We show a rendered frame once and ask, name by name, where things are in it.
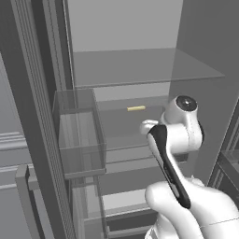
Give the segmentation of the grey open fridge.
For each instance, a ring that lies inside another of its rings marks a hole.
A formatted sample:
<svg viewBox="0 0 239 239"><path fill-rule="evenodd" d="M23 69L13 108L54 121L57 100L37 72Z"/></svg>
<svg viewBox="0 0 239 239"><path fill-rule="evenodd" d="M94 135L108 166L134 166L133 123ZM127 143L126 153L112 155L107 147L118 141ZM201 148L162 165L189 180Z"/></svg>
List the grey open fridge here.
<svg viewBox="0 0 239 239"><path fill-rule="evenodd" d="M64 0L64 4L72 90L93 89L96 103L167 96L169 105L179 95L193 98L204 142L200 149L175 159L184 177L193 176L210 187L208 181L239 97L239 0ZM75 86L76 52L129 49L179 49L224 77ZM105 173L99 175L102 199L131 190L146 193L149 185L165 180L142 135L145 146L106 150Z"/></svg>

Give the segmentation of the grey fridge drawer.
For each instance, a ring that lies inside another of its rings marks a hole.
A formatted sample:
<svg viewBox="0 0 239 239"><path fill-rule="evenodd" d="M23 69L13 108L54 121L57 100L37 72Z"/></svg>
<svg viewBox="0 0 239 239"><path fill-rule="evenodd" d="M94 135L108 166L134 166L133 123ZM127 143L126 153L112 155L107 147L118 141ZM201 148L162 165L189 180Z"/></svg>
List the grey fridge drawer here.
<svg viewBox="0 0 239 239"><path fill-rule="evenodd" d="M144 190L104 195L103 203L109 239L144 239L157 217Z"/></svg>

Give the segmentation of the grey fridge door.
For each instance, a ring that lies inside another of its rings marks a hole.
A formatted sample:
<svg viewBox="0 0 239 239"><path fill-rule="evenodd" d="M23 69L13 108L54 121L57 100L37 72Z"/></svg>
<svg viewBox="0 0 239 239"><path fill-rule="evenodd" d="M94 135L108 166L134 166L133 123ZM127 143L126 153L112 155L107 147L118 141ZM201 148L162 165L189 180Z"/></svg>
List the grey fridge door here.
<svg viewBox="0 0 239 239"><path fill-rule="evenodd" d="M76 239L29 0L0 0L0 53L55 239Z"/></svg>
<svg viewBox="0 0 239 239"><path fill-rule="evenodd" d="M228 194L239 207L239 99L208 185Z"/></svg>

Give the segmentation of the small yellow stick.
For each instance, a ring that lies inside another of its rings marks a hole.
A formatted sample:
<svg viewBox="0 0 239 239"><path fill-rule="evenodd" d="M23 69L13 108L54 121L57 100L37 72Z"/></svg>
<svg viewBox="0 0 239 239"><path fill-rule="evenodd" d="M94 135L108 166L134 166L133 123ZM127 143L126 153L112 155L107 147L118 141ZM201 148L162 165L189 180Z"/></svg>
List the small yellow stick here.
<svg viewBox="0 0 239 239"><path fill-rule="evenodd" d="M127 107L127 111L128 111L128 112L138 111L138 110L145 110L145 109L146 109L146 107L145 107L144 105Z"/></svg>

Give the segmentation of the clear fridge door bin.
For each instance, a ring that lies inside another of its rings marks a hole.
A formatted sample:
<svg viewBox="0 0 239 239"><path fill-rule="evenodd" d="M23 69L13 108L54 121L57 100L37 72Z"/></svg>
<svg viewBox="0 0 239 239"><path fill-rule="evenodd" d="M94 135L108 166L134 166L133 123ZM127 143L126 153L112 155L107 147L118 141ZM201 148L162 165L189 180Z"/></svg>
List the clear fridge door bin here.
<svg viewBox="0 0 239 239"><path fill-rule="evenodd" d="M77 239L108 239L104 204L97 176L73 180L72 206Z"/></svg>
<svg viewBox="0 0 239 239"><path fill-rule="evenodd" d="M55 92L52 114L65 178L103 175L106 142L93 89Z"/></svg>

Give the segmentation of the glass fridge shelf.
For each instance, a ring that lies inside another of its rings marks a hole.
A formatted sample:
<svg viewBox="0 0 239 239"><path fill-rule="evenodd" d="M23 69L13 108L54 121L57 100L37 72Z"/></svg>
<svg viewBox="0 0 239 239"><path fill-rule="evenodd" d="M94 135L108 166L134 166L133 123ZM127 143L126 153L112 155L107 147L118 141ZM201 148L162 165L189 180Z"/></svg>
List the glass fridge shelf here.
<svg viewBox="0 0 239 239"><path fill-rule="evenodd" d="M76 52L74 64L78 88L224 77L218 70L179 49Z"/></svg>
<svg viewBox="0 0 239 239"><path fill-rule="evenodd" d="M144 120L159 120L168 104L167 96L154 96L98 102L106 149L138 148L147 144L140 133ZM144 105L145 110L127 111L127 107Z"/></svg>

